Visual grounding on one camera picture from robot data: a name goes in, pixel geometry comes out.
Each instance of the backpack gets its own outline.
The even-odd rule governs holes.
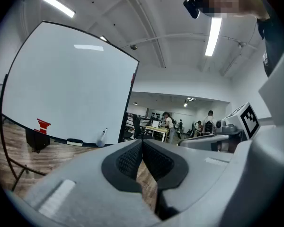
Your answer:
[[[171,119],[171,120],[172,120],[172,123],[174,124],[174,128],[177,130],[179,128],[179,125],[177,124],[177,121],[175,121],[173,119]]]
[[[212,133],[213,132],[213,123],[208,121],[204,126],[204,132],[205,133],[209,133],[209,132]]]

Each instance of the whiteboard stand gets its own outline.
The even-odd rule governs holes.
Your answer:
[[[1,98],[3,98],[3,93],[4,93],[4,89],[5,89],[7,78],[8,78],[8,76],[6,74],[5,77],[4,77],[3,85],[2,85]],[[30,171],[30,172],[33,172],[33,173],[36,173],[36,174],[39,174],[39,175],[42,175],[42,176],[45,176],[46,173],[34,170],[34,169],[28,167],[27,165],[23,165],[23,164],[19,163],[18,161],[16,161],[16,160],[14,160],[14,159],[9,157],[8,151],[6,149],[6,144],[5,144],[5,140],[4,140],[4,133],[3,133],[3,117],[4,116],[2,115],[2,102],[3,102],[3,100],[0,100],[0,135],[1,135],[1,142],[2,142],[3,151],[4,151],[4,154],[5,154],[6,160],[8,162],[8,165],[10,167],[10,170],[11,170],[12,174],[15,177],[15,182],[14,182],[14,185],[13,185],[13,187],[11,189],[11,191],[13,192],[15,190],[16,185],[17,185],[18,181],[20,180],[22,174],[24,173],[24,171],[27,174]],[[16,174],[15,169],[14,169],[14,167],[13,167],[13,165],[11,163],[14,163],[15,165],[17,165],[17,166],[22,168],[22,170],[20,171],[20,173],[18,175]]]

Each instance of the red sticker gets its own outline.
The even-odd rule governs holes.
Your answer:
[[[42,133],[42,134],[46,134],[46,129],[47,129],[47,127],[50,126],[51,124],[48,123],[48,122],[45,122],[45,121],[43,121],[43,120],[41,120],[41,119],[37,119],[37,120],[38,120],[38,123],[39,123],[39,125],[40,125],[40,130],[36,130],[36,129],[35,129],[35,131],[37,131],[37,132],[39,132],[39,133]]]

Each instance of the person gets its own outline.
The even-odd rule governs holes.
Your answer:
[[[201,121],[199,120],[197,123],[195,123],[196,135],[199,136],[202,130],[203,130],[203,125],[201,124]]]
[[[202,133],[213,133],[213,129],[215,127],[215,119],[213,118],[213,111],[208,111],[208,116],[204,119],[203,130]]]
[[[181,119],[180,119],[180,122],[179,122],[179,128],[180,128],[180,130],[183,128],[183,123],[182,123]]]
[[[195,0],[195,5],[210,17],[254,16],[258,31],[265,39],[263,65],[270,76],[284,52],[284,27],[266,0]]]
[[[164,112],[164,119],[165,119],[165,124],[162,124],[162,127],[168,127],[169,128],[169,143],[173,144],[174,143],[174,136],[175,136],[175,127],[174,127],[174,120],[170,116],[168,112]]]

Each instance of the ceiling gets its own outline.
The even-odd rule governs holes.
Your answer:
[[[142,92],[132,92],[130,96],[130,101],[139,102],[160,102],[162,104],[173,104],[174,106],[179,106],[180,108],[184,106],[185,100],[191,96],[180,96],[180,95],[170,95],[170,94],[158,94],[158,93],[142,93]],[[196,98],[195,101],[188,102],[188,107],[190,108],[200,108],[211,105],[213,101],[209,99]]]
[[[213,57],[205,57],[211,19],[204,14],[192,19],[184,0],[58,0],[76,12],[73,18],[44,1],[22,1],[26,36],[42,20],[62,23],[104,35],[138,59],[140,67],[191,67],[231,78],[261,42],[254,17],[224,18]]]

